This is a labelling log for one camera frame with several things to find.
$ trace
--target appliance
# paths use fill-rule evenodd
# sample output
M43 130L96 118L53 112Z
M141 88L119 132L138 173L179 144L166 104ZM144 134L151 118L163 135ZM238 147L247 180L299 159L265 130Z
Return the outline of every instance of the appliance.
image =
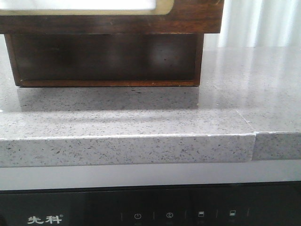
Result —
M301 223L301 160L2 168L0 180L1 226Z

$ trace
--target black control panel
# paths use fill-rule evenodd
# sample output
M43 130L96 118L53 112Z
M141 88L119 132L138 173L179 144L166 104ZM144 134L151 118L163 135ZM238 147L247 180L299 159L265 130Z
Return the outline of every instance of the black control panel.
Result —
M301 182L0 192L0 226L301 226Z

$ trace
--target white trim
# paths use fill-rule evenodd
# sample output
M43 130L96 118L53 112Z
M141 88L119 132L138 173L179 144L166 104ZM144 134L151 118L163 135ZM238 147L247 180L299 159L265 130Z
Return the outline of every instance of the white trim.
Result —
M0 190L301 180L301 160L0 168Z

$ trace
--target gray quartz countertop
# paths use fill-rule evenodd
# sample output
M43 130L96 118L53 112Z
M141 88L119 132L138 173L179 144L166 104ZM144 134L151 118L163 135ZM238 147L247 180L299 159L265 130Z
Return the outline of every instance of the gray quartz countertop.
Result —
M0 36L0 167L301 159L300 62L207 49L200 87L19 88Z

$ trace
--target white curtain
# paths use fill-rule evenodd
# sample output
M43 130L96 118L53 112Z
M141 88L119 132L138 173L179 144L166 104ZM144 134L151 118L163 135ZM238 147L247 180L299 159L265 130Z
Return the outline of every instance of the white curtain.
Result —
M225 0L220 34L204 48L301 46L301 0Z

